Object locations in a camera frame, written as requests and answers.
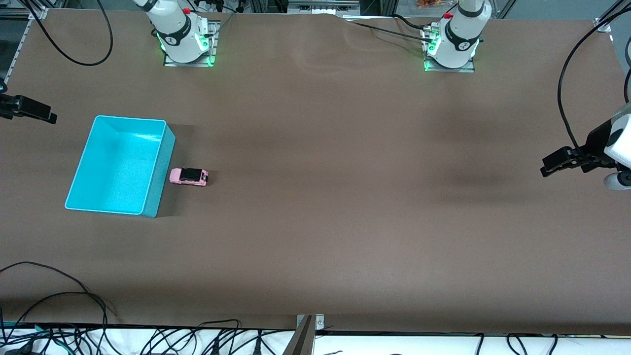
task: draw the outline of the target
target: power cord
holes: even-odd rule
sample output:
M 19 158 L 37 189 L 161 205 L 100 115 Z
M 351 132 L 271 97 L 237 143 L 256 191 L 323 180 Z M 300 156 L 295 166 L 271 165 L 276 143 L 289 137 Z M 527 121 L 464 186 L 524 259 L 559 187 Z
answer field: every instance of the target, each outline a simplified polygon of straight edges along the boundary
M 112 33 L 112 26 L 110 25 L 110 20 L 107 18 L 107 14 L 105 13 L 105 9 L 103 9 L 103 4 L 101 4 L 101 0 L 97 0 L 97 4 L 98 4 L 98 7 L 101 9 L 101 13 L 103 13 L 103 18 L 105 19 L 105 23 L 107 24 L 107 31 L 109 32 L 109 35 L 110 35 L 110 46 L 109 46 L 109 49 L 107 50 L 107 54 L 105 55 L 105 57 L 103 57 L 103 59 L 101 59 L 99 61 L 96 61 L 94 63 L 80 62 L 80 61 L 78 61 L 76 59 L 71 58 L 64 51 L 62 51 L 62 49 L 59 48 L 57 43 L 55 43 L 55 41 L 49 35 L 48 31 L 46 30 L 46 28 L 42 24 L 42 21 L 40 21 L 39 17 L 35 13 L 35 10 L 31 6 L 29 1 L 33 1 L 33 0 L 19 0 L 19 2 L 22 5 L 24 5 L 24 7 L 26 7 L 28 9 L 28 11 L 31 13 L 31 15 L 33 15 L 33 17 L 35 18 L 35 21 L 37 22 L 39 27 L 42 29 L 42 32 L 44 33 L 44 35 L 46 36 L 46 38 L 48 39 L 50 44 L 52 44 L 52 46 L 55 47 L 55 49 L 57 49 L 57 52 L 59 52 L 66 59 L 68 59 L 69 61 L 73 62 L 74 64 L 78 64 L 78 65 L 82 65 L 82 66 L 97 66 L 99 64 L 104 63 L 107 60 L 107 58 L 110 57 L 110 55 L 112 53 L 112 49 L 114 48 L 114 34 Z
M 478 347 L 476 348 L 475 355 L 480 355 L 480 350 L 482 350 L 483 342 L 484 342 L 484 333 L 480 333 L 480 341 L 478 342 Z
M 267 332 L 267 333 L 261 334 L 261 338 L 264 337 L 265 335 L 270 335 L 270 334 L 275 334 L 275 333 L 280 333 L 280 332 L 288 332 L 288 331 L 289 330 L 272 330 L 271 332 Z M 237 351 L 239 351 L 239 349 L 241 349 L 242 347 L 246 346 L 247 344 L 255 341 L 258 338 L 259 338 L 259 336 L 256 336 L 256 337 L 254 337 L 254 338 L 252 338 L 250 340 L 245 341 L 243 344 L 241 344 L 238 347 L 236 347 L 234 349 L 234 351 L 232 351 L 232 350 L 229 351 L 228 355 L 234 355 Z
M 420 40 L 422 42 L 431 42 L 432 41 L 432 40 L 430 40 L 428 38 L 421 38 L 421 37 L 417 37 L 417 36 L 406 35 L 405 33 L 390 31 L 390 30 L 386 30 L 385 28 L 370 26 L 370 25 L 366 25 L 364 23 L 359 23 L 359 22 L 355 22 L 355 21 L 353 21 L 352 23 L 354 23 L 354 24 L 356 24 L 358 26 L 371 28 L 373 30 L 378 30 L 378 31 L 381 31 L 381 32 L 391 33 L 391 34 L 397 35 L 397 36 L 407 37 L 407 38 L 411 38 L 411 39 L 418 39 L 418 40 Z
M 513 346 L 510 344 L 510 337 L 515 337 L 517 338 L 517 341 L 519 342 L 519 345 L 521 346 L 521 349 L 524 351 L 524 354 L 519 354 L 514 348 Z M 512 334 L 507 334 L 506 335 L 506 344 L 508 344 L 509 348 L 511 349 L 511 351 L 515 354 L 515 355 L 528 355 L 528 352 L 526 351 L 526 347 L 524 346 L 524 343 L 521 341 L 521 339 L 516 336 L 516 335 L 512 335 Z
M 554 341 L 552 342 L 552 346 L 550 347 L 550 350 L 548 350 L 548 355 L 552 355 L 552 352 L 557 347 L 557 343 L 558 343 L 558 336 L 556 334 L 552 334 L 552 337 L 554 338 Z
M 445 13 L 450 12 L 451 10 L 453 10 L 454 8 L 456 8 L 456 6 L 458 6 L 458 3 L 455 3 L 455 4 L 454 4 L 452 7 L 450 7 L 447 11 L 445 11 Z M 396 14 L 396 13 L 395 13 L 395 14 L 390 15 L 390 17 L 393 17 L 393 18 L 398 18 L 399 20 L 403 21 L 403 22 L 404 22 L 407 26 L 410 26 L 411 28 L 415 28 L 415 29 L 417 29 L 417 30 L 422 30 L 422 29 L 423 29 L 423 27 L 431 25 L 431 23 L 428 23 L 427 25 L 415 25 L 414 23 L 412 23 L 412 22 L 408 21 L 408 19 L 407 19 L 407 18 L 405 18 L 405 17 L 403 17 L 403 16 L 401 16 L 401 15 L 399 15 L 399 14 Z
M 259 329 L 259 336 L 256 338 L 256 345 L 254 346 L 254 351 L 252 352 L 252 355 L 262 355 L 261 352 L 261 341 L 262 341 L 262 333 L 263 331 Z
M 631 68 L 627 72 L 627 76 L 625 77 L 625 102 L 629 103 L 629 76 L 631 76 Z
M 558 104 L 558 110 L 559 113 L 561 114 L 561 119 L 563 119 L 563 124 L 565 125 L 565 130 L 567 131 L 568 136 L 570 136 L 570 140 L 572 141 L 572 144 L 574 145 L 574 148 L 576 149 L 576 151 L 579 153 L 579 155 L 586 161 L 586 162 L 590 162 L 592 165 L 595 165 L 596 167 L 602 167 L 602 163 L 598 162 L 598 161 L 594 161 L 592 159 L 590 159 L 579 147 L 578 142 L 576 142 L 576 138 L 574 138 L 574 134 L 572 132 L 572 128 L 570 127 L 570 123 L 567 121 L 567 117 L 565 116 L 565 110 L 563 109 L 563 102 L 562 102 L 562 98 L 561 98 L 561 92 L 562 92 L 562 87 L 563 87 L 563 78 L 565 76 L 565 70 L 567 69 L 568 64 L 570 64 L 570 60 L 572 59 L 572 57 L 574 56 L 574 53 L 576 53 L 576 50 L 581 46 L 581 44 L 583 44 L 583 42 L 585 42 L 589 36 L 591 36 L 592 34 L 594 34 L 596 31 L 598 31 L 598 29 L 600 27 L 602 27 L 603 25 L 607 25 L 609 23 L 611 23 L 613 20 L 615 20 L 616 18 L 618 18 L 618 16 L 624 14 L 624 13 L 628 13 L 629 11 L 631 11 L 631 8 L 629 8 L 628 6 L 622 10 L 620 10 L 619 12 L 607 17 L 606 19 L 604 19 L 601 22 L 601 26 L 596 26 L 594 28 L 592 28 L 590 31 L 588 31 L 587 34 L 585 34 L 585 36 L 583 36 L 583 38 L 581 38 L 580 41 L 578 41 L 578 43 L 576 43 L 576 45 L 574 46 L 574 48 L 572 48 L 572 50 L 570 51 L 570 54 L 567 56 L 567 59 L 565 60 L 565 63 L 563 64 L 563 68 L 561 69 L 561 75 L 558 78 L 558 88 L 557 88 L 557 104 Z

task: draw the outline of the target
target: black cable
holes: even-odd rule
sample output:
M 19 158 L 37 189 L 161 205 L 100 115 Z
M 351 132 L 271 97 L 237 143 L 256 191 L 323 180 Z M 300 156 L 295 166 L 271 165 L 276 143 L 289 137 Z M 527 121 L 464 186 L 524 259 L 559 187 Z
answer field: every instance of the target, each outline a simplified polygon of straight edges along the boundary
M 179 331 L 180 331 L 179 329 L 175 329 L 173 332 L 171 332 L 168 335 L 162 337 L 162 340 L 160 340 L 159 342 L 157 342 L 156 344 L 153 344 L 153 345 L 151 345 L 151 340 L 153 339 L 153 337 L 151 339 L 149 339 L 150 348 L 147 350 L 146 355 L 151 354 L 152 351 L 159 345 L 159 343 L 161 343 L 163 341 L 166 341 L 167 337 L 170 337 L 171 335 L 173 335 L 173 334 L 175 334 L 175 333 L 177 333 Z M 143 355 L 142 351 L 144 351 L 145 347 L 146 347 L 146 344 L 145 344 L 145 346 L 143 346 L 143 348 L 142 348 L 142 350 L 140 352 L 140 355 Z
M 451 12 L 451 10 L 455 9 L 458 6 L 458 2 L 456 2 L 452 7 L 450 7 L 445 13 Z
M 65 276 L 65 277 L 71 279 L 72 281 L 75 281 L 85 292 L 90 292 L 88 290 L 88 288 L 85 287 L 85 285 L 81 281 L 79 281 L 79 279 L 77 279 L 76 277 L 70 276 L 67 273 L 59 270 L 58 268 L 51 267 L 51 266 L 48 266 L 46 264 L 36 263 L 36 262 L 18 262 L 18 263 L 14 263 L 14 264 L 11 264 L 11 265 L 9 265 L 7 267 L 3 267 L 2 269 L 0 269 L 0 274 L 5 272 L 5 271 L 7 271 L 7 270 L 9 270 L 10 268 L 18 266 L 18 265 L 34 265 L 34 266 L 37 266 L 37 267 L 43 267 L 43 268 L 47 268 L 49 270 L 55 271 L 58 274 L 61 274 L 61 275 Z
M 237 10 L 233 9 L 233 8 L 229 8 L 228 6 L 222 5 L 224 9 L 230 10 L 232 11 L 232 13 L 238 13 Z
M 261 334 L 263 334 L 263 331 L 259 329 L 258 336 L 256 337 L 256 344 L 254 344 L 254 351 L 252 352 L 252 355 L 262 355 L 261 342 L 263 341 L 263 339 L 262 339 Z
M 482 350 L 482 343 L 484 342 L 484 333 L 480 334 L 480 341 L 478 343 L 478 347 L 476 348 L 475 355 L 480 355 L 480 350 Z
M 407 37 L 407 38 L 411 38 L 411 39 L 418 39 L 418 40 L 420 40 L 422 42 L 431 42 L 432 41 L 432 40 L 427 39 L 427 38 L 421 38 L 421 37 L 417 37 L 417 36 L 406 35 L 405 33 L 390 31 L 390 30 L 386 30 L 385 28 L 379 28 L 379 27 L 374 27 L 374 26 L 370 26 L 370 25 L 365 25 L 363 23 L 359 23 L 359 22 L 355 22 L 355 21 L 353 21 L 352 23 L 354 23 L 354 24 L 356 24 L 358 26 L 372 28 L 373 30 L 383 31 L 383 32 L 391 33 L 391 34 L 397 35 L 397 36 Z
M 280 332 L 288 332 L 289 330 L 272 330 L 271 332 L 267 332 L 265 334 L 262 334 L 261 337 L 264 337 L 265 335 L 269 335 L 269 334 L 274 334 L 274 333 L 280 333 Z M 239 345 L 238 347 L 236 347 L 234 349 L 234 351 L 230 351 L 228 353 L 228 355 L 233 355 L 235 354 L 237 351 L 239 351 L 239 349 L 241 349 L 242 347 L 246 346 L 248 343 L 255 341 L 258 338 L 258 335 L 246 342 L 244 342 L 243 344 Z
M 609 14 L 615 10 L 618 6 L 620 6 L 622 3 L 624 3 L 626 0 L 618 0 L 614 5 L 611 5 L 611 7 L 609 8 L 609 10 L 607 12 L 605 12 L 603 14 L 603 16 L 601 18 L 606 18 L 607 16 L 609 16 Z
M 35 18 L 35 21 L 37 22 L 39 27 L 42 29 L 42 32 L 44 33 L 44 35 L 46 36 L 46 38 L 48 39 L 50 44 L 52 44 L 52 46 L 55 47 L 55 49 L 57 49 L 57 52 L 59 52 L 66 59 L 68 59 L 69 61 L 73 62 L 74 64 L 78 64 L 78 65 L 82 65 L 82 66 L 97 66 L 97 65 L 102 64 L 103 62 L 105 62 L 107 60 L 107 58 L 110 57 L 110 54 L 112 53 L 112 49 L 114 48 L 114 34 L 112 33 L 112 25 L 110 25 L 110 20 L 109 20 L 109 18 L 107 18 L 107 14 L 105 13 L 105 9 L 103 9 L 103 4 L 101 4 L 101 0 L 97 0 L 97 4 L 98 4 L 98 7 L 101 9 L 101 13 L 103 13 L 103 18 L 105 19 L 105 23 L 107 24 L 107 31 L 109 32 L 109 35 L 110 35 L 110 47 L 107 50 L 107 54 L 105 55 L 105 57 L 103 57 L 103 59 L 101 59 L 99 61 L 96 61 L 94 63 L 79 62 L 79 61 L 71 58 L 70 56 L 68 56 L 64 51 L 62 51 L 61 48 L 59 48 L 59 46 L 57 45 L 57 43 L 55 43 L 55 41 L 52 39 L 52 37 L 48 34 L 48 31 L 46 30 L 46 28 L 44 27 L 44 25 L 40 21 L 39 17 L 35 13 L 35 10 L 31 6 L 29 1 L 33 1 L 33 0 L 19 0 L 19 2 L 22 5 L 24 5 L 24 7 L 26 7 L 29 12 L 31 12 L 31 15 L 33 15 L 33 17 Z
M 509 1 L 511 1 L 511 3 L 507 3 L 506 5 L 504 5 L 504 8 L 502 9 L 502 12 L 498 16 L 498 18 L 506 18 L 506 16 L 509 14 L 509 12 L 512 10 L 513 6 L 515 6 L 515 3 L 517 2 L 517 0 Z
M 515 355 L 522 355 L 519 354 L 514 348 L 513 346 L 510 344 L 510 337 L 515 337 L 517 338 L 517 341 L 519 342 L 519 345 L 521 346 L 521 349 L 524 351 L 523 355 L 528 355 L 528 352 L 526 351 L 526 347 L 524 346 L 524 343 L 521 342 L 521 339 L 516 336 L 516 335 L 512 335 L 512 334 L 507 334 L 506 335 L 506 344 L 508 344 L 509 348 L 512 350 L 513 353 L 515 353 Z
M 186 2 L 187 2 L 187 3 L 189 3 L 189 6 L 191 7 L 191 10 L 193 10 L 194 12 L 197 12 L 197 11 L 198 11 L 197 9 L 195 9 L 195 5 L 193 5 L 193 4 L 191 3 L 191 0 L 186 0 Z
M 631 11 L 631 8 L 625 8 L 609 17 L 607 17 L 606 19 L 604 19 L 602 21 L 602 24 L 607 24 L 612 22 L 613 20 L 615 20 L 618 16 L 627 13 Z M 576 43 L 576 45 L 574 46 L 574 48 L 572 48 L 572 50 L 570 51 L 570 54 L 567 56 L 567 59 L 565 60 L 565 63 L 563 64 L 563 68 L 561 69 L 561 75 L 558 78 L 558 88 L 557 88 L 557 104 L 558 104 L 558 110 L 559 113 L 561 114 L 561 119 L 563 119 L 563 124 L 565 125 L 565 130 L 567 131 L 567 134 L 570 136 L 570 140 L 572 141 L 572 144 L 574 145 L 574 148 L 576 149 L 576 151 L 579 153 L 579 155 L 587 162 L 590 162 L 592 165 L 595 165 L 597 167 L 601 167 L 603 166 L 602 163 L 600 162 L 596 162 L 593 161 L 591 159 L 589 159 L 587 157 L 587 155 L 580 149 L 579 144 L 576 142 L 576 138 L 574 138 L 574 134 L 572 133 L 572 128 L 570 127 L 570 123 L 567 121 L 567 117 L 565 116 L 565 110 L 563 109 L 563 102 L 562 102 L 562 98 L 561 98 L 561 92 L 562 92 L 562 87 L 563 87 L 563 78 L 565 76 L 565 70 L 567 69 L 568 64 L 570 63 L 570 60 L 572 59 L 572 57 L 574 56 L 574 53 L 576 53 L 576 50 L 581 46 L 581 44 L 583 44 L 583 42 L 585 42 L 587 40 L 587 38 L 589 38 L 589 36 L 591 36 L 594 32 L 598 31 L 599 27 L 594 27 L 592 28 L 590 31 L 588 31 L 587 34 L 585 34 L 585 36 L 583 36 L 583 38 L 581 38 L 580 41 L 578 41 L 578 43 Z
M 232 347 L 235 345 L 235 338 L 236 337 L 237 337 L 237 330 L 235 329 L 235 335 L 232 337 L 232 341 L 230 342 L 230 349 L 228 350 L 229 354 L 232 353 Z
M 44 348 L 42 349 L 42 351 L 40 351 L 40 355 L 46 355 L 46 350 L 48 350 L 48 346 L 50 345 L 51 341 L 52 341 L 52 331 L 50 331 L 50 337 L 48 338 L 48 341 L 46 342 L 46 345 L 44 345 Z
M 6 333 L 4 332 L 4 317 L 2 314 L 2 308 L 0 308 L 0 329 L 2 329 L 2 339 L 4 342 L 7 342 Z
M 627 76 L 625 77 L 625 102 L 629 103 L 629 76 L 631 76 L 631 68 L 629 68 L 629 71 L 627 72 Z
M 280 0 L 274 0 L 274 3 L 276 3 L 276 8 L 278 9 L 278 12 L 287 13 L 285 7 L 283 6 L 283 3 L 281 3 Z
M 276 353 L 269 347 L 268 343 L 266 343 L 265 340 L 262 339 L 262 337 L 261 337 L 261 343 L 263 344 L 264 347 L 268 348 L 269 352 L 272 355 L 276 355 Z
M 103 311 L 103 329 L 105 329 L 105 326 L 107 324 L 107 314 L 106 314 L 105 303 L 96 294 L 93 294 L 93 293 L 90 293 L 90 292 L 80 292 L 80 291 L 58 292 L 58 293 L 55 293 L 55 294 L 51 294 L 50 296 L 46 296 L 46 297 L 40 299 L 39 301 L 35 302 L 34 304 L 32 304 L 31 307 L 29 307 L 24 313 L 22 313 L 22 315 L 18 318 L 16 323 L 20 323 L 20 321 L 22 321 L 23 319 L 26 318 L 26 316 L 29 314 L 29 312 L 31 312 L 35 307 L 37 307 L 41 303 L 45 302 L 46 300 L 54 298 L 54 297 L 58 297 L 58 296 L 68 295 L 68 294 L 86 294 L 86 295 L 90 296 L 99 305 L 99 307 Z M 11 337 L 11 334 L 13 333 L 14 329 L 11 329 L 11 332 L 9 333 L 9 338 Z
M 558 336 L 556 334 L 552 334 L 552 337 L 554 338 L 554 341 L 552 342 L 552 346 L 550 347 L 550 350 L 548 350 L 548 355 L 552 355 L 552 352 L 557 347 L 557 343 L 558 343 Z
M 422 30 L 423 29 L 423 26 L 415 25 L 414 23 L 408 21 L 407 18 L 405 18 L 405 17 L 403 17 L 403 16 L 401 16 L 399 14 L 393 14 L 393 15 L 390 15 L 390 17 L 398 18 L 399 20 L 405 22 L 405 24 L 407 26 L 410 26 L 411 28 L 415 28 L 417 30 Z
M 177 352 L 174 346 L 176 346 L 177 343 L 179 343 L 180 341 L 184 340 L 184 338 L 189 337 L 189 340 L 184 345 L 184 347 L 186 347 L 186 345 L 188 345 L 188 343 L 191 341 L 192 336 L 195 334 L 195 332 L 196 330 L 190 330 L 188 333 L 184 334 L 183 337 L 177 339 L 173 344 L 169 344 L 168 339 L 166 339 L 168 347 L 163 352 L 161 352 L 160 355 L 167 355 L 167 352 L 169 351 L 169 349 L 173 349 L 175 352 Z

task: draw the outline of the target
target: mounting plate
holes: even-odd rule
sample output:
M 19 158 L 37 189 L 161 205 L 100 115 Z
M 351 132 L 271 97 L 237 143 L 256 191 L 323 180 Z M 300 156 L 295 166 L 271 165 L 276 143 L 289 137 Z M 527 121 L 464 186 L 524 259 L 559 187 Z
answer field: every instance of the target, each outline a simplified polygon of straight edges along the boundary
M 300 322 L 302 322 L 302 319 L 305 318 L 306 316 L 308 315 L 298 315 L 296 317 L 296 327 L 300 325 Z M 315 329 L 316 330 L 324 329 L 324 315 L 315 315 Z
M 594 19 L 594 26 L 598 26 L 598 21 L 600 21 L 598 17 Z M 598 32 L 611 32 L 611 26 L 609 26 L 609 24 L 607 24 L 607 26 L 600 26 Z

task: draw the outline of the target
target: wire bundle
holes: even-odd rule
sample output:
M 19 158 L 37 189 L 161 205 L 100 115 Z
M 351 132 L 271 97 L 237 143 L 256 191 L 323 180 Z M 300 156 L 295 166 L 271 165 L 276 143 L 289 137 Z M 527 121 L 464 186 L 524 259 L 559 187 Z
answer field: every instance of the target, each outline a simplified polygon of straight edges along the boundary
M 77 278 L 57 269 L 54 267 L 50 267 L 48 265 L 44 265 L 41 263 L 35 262 L 19 262 L 9 265 L 5 268 L 0 269 L 0 274 L 3 272 L 16 267 L 18 265 L 33 265 L 37 267 L 46 268 L 52 271 L 55 271 L 75 283 L 79 285 L 82 291 L 67 291 L 67 292 L 58 292 L 55 294 L 51 294 L 46 296 L 37 302 L 33 303 L 22 315 L 17 319 L 16 322 L 12 322 L 13 325 L 7 326 L 4 322 L 2 308 L 0 308 L 0 349 L 6 346 L 17 346 L 20 344 L 24 344 L 22 348 L 18 351 L 18 354 L 28 355 L 33 348 L 33 344 L 36 341 L 44 340 L 46 341 L 44 347 L 39 352 L 40 355 L 45 355 L 46 350 L 48 350 L 51 343 L 56 344 L 64 348 L 68 355 L 102 355 L 102 345 L 103 342 L 107 343 L 107 345 L 117 354 L 123 355 L 107 336 L 107 329 L 109 326 L 109 321 L 107 317 L 108 307 L 105 301 L 97 294 L 90 292 L 90 290 Z M 77 325 L 72 323 L 46 323 L 42 325 L 35 325 L 35 332 L 31 332 L 29 334 L 17 335 L 15 331 L 20 329 L 26 329 L 27 327 L 32 327 L 32 325 L 27 325 L 23 323 L 27 315 L 32 312 L 35 308 L 40 306 L 42 303 L 54 298 L 59 298 L 61 296 L 71 296 L 71 295 L 82 295 L 88 296 L 94 303 L 97 304 L 100 311 L 102 312 L 101 318 L 101 327 L 98 328 L 84 328 L 81 329 Z M 153 335 L 150 337 L 149 341 L 142 347 L 139 352 L 139 355 L 150 355 L 156 354 L 154 351 L 158 346 L 164 345 L 166 343 L 167 348 L 160 353 L 160 355 L 167 355 L 170 351 L 173 351 L 176 354 L 179 354 L 179 351 L 182 351 L 191 343 L 194 344 L 194 349 L 191 354 L 195 353 L 198 348 L 198 339 L 197 333 L 204 329 L 209 329 L 210 325 L 221 324 L 221 323 L 230 323 L 234 322 L 236 324 L 235 328 L 221 329 L 219 334 L 204 348 L 204 351 L 201 355 L 219 355 L 220 349 L 224 348 L 228 343 L 230 343 L 230 348 L 228 351 L 228 355 L 234 355 L 239 349 L 243 348 L 245 345 L 249 344 L 252 341 L 257 340 L 261 342 L 272 355 L 276 355 L 272 349 L 263 341 L 263 337 L 265 335 L 274 334 L 278 332 L 285 332 L 286 330 L 273 330 L 270 332 L 263 333 L 259 332 L 258 336 L 253 337 L 241 345 L 233 349 L 235 338 L 248 330 L 240 329 L 242 324 L 241 321 L 237 319 L 226 319 L 226 320 L 215 320 L 209 322 L 200 323 L 197 327 L 171 327 L 169 329 L 161 329 L 158 327 L 152 326 L 117 326 L 117 328 L 152 328 L 155 331 Z M 91 337 L 91 333 L 98 332 L 97 339 L 93 339 Z M 175 338 L 175 341 L 170 342 L 169 339 L 179 335 L 178 338 Z

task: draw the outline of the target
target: plug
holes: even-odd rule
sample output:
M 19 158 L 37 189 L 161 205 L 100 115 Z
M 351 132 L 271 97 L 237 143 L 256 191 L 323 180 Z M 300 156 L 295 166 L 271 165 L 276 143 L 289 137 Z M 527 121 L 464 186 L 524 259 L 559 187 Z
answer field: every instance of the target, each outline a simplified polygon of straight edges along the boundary
M 259 337 L 256 338 L 256 345 L 254 346 L 254 352 L 252 353 L 252 355 L 262 355 L 261 352 L 261 341 L 262 341 L 262 330 L 259 330 Z
M 18 350 L 17 354 L 18 355 L 29 355 L 31 353 L 31 351 L 33 350 L 33 343 L 35 341 L 34 340 L 30 340 L 29 342 L 27 342 L 23 347 L 20 348 L 20 350 Z

